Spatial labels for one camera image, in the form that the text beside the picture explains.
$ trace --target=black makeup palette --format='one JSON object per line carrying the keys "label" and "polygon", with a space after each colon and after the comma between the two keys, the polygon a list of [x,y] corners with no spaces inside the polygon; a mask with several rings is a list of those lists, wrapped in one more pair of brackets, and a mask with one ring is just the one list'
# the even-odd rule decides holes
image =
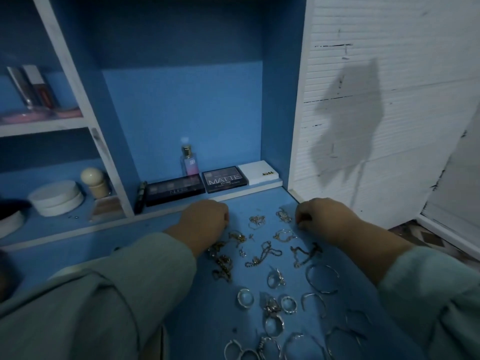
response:
{"label": "black makeup palette", "polygon": [[248,184],[247,178],[236,166],[203,172],[203,181],[208,193],[229,190]]}
{"label": "black makeup palette", "polygon": [[205,193],[205,187],[199,174],[149,183],[145,189],[145,205],[160,205],[202,193]]}

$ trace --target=shirt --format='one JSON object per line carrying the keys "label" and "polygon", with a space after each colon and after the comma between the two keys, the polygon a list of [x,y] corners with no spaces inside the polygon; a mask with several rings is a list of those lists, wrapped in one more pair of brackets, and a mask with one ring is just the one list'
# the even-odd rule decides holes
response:
{"label": "shirt", "polygon": [[[195,270],[183,243],[150,234],[0,305],[1,358],[137,359],[148,339],[162,338],[159,326]],[[389,269],[379,294],[432,359],[480,359],[479,273],[433,249],[413,248]],[[158,350],[158,339],[149,350]]]}

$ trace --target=pink perfume bottle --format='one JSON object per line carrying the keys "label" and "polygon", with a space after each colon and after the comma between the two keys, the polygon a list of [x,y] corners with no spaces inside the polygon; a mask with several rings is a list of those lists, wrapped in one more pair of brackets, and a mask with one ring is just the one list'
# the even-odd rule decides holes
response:
{"label": "pink perfume bottle", "polygon": [[183,153],[181,157],[183,174],[186,176],[193,176],[199,173],[197,157],[192,152],[192,146],[189,144],[182,145],[181,151]]}

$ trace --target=white wall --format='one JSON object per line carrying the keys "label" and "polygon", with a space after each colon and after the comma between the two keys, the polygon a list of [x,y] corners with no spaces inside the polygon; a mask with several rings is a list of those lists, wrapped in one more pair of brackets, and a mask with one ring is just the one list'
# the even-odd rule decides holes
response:
{"label": "white wall", "polygon": [[[472,251],[480,253],[480,108],[448,160],[422,214],[472,244],[461,249],[478,257]],[[449,237],[445,239],[461,246]]]}
{"label": "white wall", "polygon": [[391,228],[420,213],[480,101],[480,1],[314,4],[289,189]]}

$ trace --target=brown tile floor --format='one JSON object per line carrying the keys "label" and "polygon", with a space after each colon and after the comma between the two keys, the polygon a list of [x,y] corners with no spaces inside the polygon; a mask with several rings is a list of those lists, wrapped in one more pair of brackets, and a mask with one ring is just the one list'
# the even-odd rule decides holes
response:
{"label": "brown tile floor", "polygon": [[437,236],[433,232],[420,226],[416,221],[408,221],[390,229],[390,231],[415,245],[429,246],[430,248],[448,254],[471,268],[480,271],[480,261],[472,258],[469,254],[443,240],[440,236]]}

